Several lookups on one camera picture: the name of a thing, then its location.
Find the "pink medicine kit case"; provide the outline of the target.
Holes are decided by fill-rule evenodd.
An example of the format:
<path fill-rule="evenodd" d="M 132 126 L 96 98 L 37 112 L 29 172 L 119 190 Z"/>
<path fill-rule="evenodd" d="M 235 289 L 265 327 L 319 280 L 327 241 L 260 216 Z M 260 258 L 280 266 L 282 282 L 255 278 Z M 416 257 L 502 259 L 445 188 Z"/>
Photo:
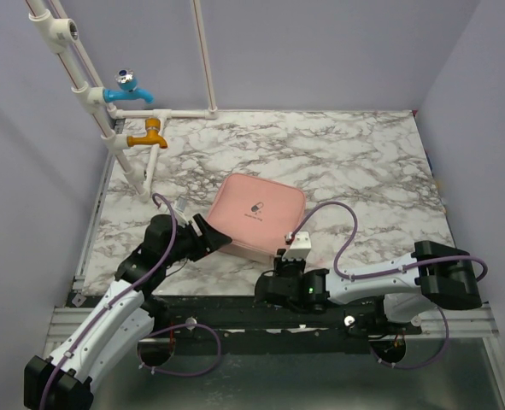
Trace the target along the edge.
<path fill-rule="evenodd" d="M 206 221 L 232 239 L 222 252 L 270 264 L 285 246 L 285 235 L 302 221 L 306 202 L 296 187 L 233 173 L 223 181 Z"/>

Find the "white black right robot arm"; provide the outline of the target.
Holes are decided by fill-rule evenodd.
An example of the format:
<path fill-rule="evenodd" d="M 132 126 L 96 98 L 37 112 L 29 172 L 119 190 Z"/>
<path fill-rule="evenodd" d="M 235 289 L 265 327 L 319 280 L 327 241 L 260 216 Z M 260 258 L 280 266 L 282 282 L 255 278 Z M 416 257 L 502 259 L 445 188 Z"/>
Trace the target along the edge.
<path fill-rule="evenodd" d="M 413 252 L 396 259 L 341 272 L 308 270 L 304 259 L 290 257 L 293 251 L 280 250 L 273 269 L 257 279 L 257 301 L 300 313 L 324 313 L 378 299 L 391 323 L 408 323 L 434 308 L 465 311 L 482 305 L 478 282 L 483 275 L 473 268 L 482 260 L 462 249 L 419 241 Z"/>

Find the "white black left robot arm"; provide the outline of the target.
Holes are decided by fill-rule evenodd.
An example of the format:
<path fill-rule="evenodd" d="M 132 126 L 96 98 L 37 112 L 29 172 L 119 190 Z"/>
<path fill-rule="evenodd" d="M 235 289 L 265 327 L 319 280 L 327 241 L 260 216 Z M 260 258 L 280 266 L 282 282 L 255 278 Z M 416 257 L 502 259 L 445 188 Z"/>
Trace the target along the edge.
<path fill-rule="evenodd" d="M 167 305 L 152 292 L 178 261 L 199 261 L 231 243 L 201 215 L 179 225 L 173 216 L 151 219 L 144 240 L 121 262 L 115 280 L 73 334 L 45 359 L 35 355 L 24 370 L 28 409 L 88 409 L 103 377 L 138 342 L 172 336 Z"/>

